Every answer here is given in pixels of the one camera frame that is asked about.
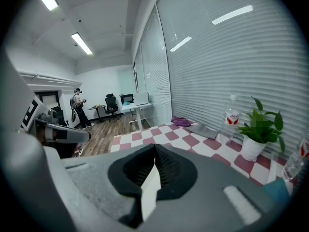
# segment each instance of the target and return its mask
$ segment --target table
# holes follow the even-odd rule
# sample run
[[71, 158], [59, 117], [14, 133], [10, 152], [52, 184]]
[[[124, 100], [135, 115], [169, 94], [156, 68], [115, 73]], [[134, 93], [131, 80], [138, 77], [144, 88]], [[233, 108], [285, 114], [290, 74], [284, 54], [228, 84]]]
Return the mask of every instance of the table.
[[136, 112], [137, 123], [139, 125], [139, 129], [142, 130], [143, 127], [141, 125], [141, 119], [140, 119], [140, 108], [148, 107], [148, 106], [151, 106], [151, 105], [152, 105], [151, 103], [147, 103], [147, 104], [143, 104], [143, 105], [136, 105], [135, 103], [131, 103], [130, 105], [126, 105], [126, 106], [122, 105], [121, 111], [122, 112], [129, 112], [130, 110], [134, 109], [135, 112]]
[[[224, 164], [231, 166], [258, 186], [267, 184], [270, 173], [271, 159], [259, 155], [256, 161], [247, 161], [241, 154], [242, 145], [231, 141], [226, 145], [216, 140], [199, 136], [188, 131], [185, 127], [176, 126], [173, 123], [151, 127], [149, 129], [135, 131], [125, 135], [115, 136], [111, 146], [111, 152], [129, 149], [142, 144], [169, 145], [183, 150], [212, 157]], [[281, 177], [281, 171], [286, 160], [277, 158], [276, 177]], [[287, 182], [289, 191], [293, 189], [293, 183]]]
[[[97, 111], [97, 113], [98, 113], [98, 109], [99, 109], [100, 107], [105, 107], [105, 105], [100, 105], [100, 106], [98, 106], [98, 107], [91, 107], [91, 108], [89, 108], [89, 109], [87, 109], [87, 110], [93, 110], [93, 109], [96, 109], [96, 111]], [[100, 117], [100, 114], [99, 114], [99, 113], [98, 113], [98, 121], [99, 121], [99, 123], [101, 123], [101, 122], [102, 122], [102, 120], [101, 120], [101, 117]]]

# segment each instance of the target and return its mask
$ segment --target white pot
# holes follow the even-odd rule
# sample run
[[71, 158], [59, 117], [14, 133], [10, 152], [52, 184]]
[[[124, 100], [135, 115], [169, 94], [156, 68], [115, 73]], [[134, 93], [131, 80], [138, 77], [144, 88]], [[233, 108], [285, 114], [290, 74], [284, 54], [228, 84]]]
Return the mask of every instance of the white pot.
[[246, 160], [255, 161], [257, 156], [261, 154], [265, 146], [266, 144], [261, 144], [256, 141], [253, 141], [249, 137], [245, 137], [245, 139], [243, 140], [240, 153], [242, 157], [244, 157]]

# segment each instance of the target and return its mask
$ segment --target green plant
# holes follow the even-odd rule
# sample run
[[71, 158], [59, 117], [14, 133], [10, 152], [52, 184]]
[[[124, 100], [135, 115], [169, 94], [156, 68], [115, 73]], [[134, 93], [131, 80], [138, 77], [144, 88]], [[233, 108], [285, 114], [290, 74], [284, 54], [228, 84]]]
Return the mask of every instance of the green plant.
[[[280, 136], [283, 128], [283, 120], [280, 111], [278, 113], [263, 113], [262, 103], [258, 99], [254, 97], [252, 98], [255, 100], [259, 112], [254, 109], [252, 114], [246, 113], [250, 117], [250, 125], [244, 123], [244, 127], [238, 127], [241, 131], [240, 134], [246, 135], [252, 140], [262, 144], [268, 142], [275, 143], [279, 140], [281, 151], [283, 153], [285, 151], [285, 143]], [[269, 115], [275, 116], [274, 121], [268, 118]]]

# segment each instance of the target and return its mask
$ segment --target person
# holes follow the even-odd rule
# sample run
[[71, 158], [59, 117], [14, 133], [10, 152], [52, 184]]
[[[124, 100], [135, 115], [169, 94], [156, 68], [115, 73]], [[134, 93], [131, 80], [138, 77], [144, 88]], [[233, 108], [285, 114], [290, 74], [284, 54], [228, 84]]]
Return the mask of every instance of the person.
[[73, 100], [76, 104], [76, 113], [79, 117], [79, 120], [81, 122], [81, 125], [82, 125], [82, 129], [85, 130], [86, 128], [88, 127], [92, 127], [94, 126], [95, 124], [94, 123], [91, 123], [88, 118], [86, 117], [84, 111], [83, 111], [83, 103], [86, 102], [86, 100], [82, 100], [81, 99], [81, 96], [79, 95], [81, 93], [81, 90], [79, 88], [75, 89], [74, 90], [74, 96], [73, 96]]

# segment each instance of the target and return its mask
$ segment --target black pants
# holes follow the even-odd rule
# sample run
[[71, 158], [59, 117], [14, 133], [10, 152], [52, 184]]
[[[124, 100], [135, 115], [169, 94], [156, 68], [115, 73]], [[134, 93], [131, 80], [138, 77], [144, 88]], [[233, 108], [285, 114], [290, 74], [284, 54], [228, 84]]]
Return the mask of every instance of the black pants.
[[76, 107], [76, 113], [79, 117], [79, 120], [81, 121], [82, 128], [85, 128], [86, 125], [91, 126], [91, 122], [86, 117], [86, 114], [84, 113], [82, 106]]

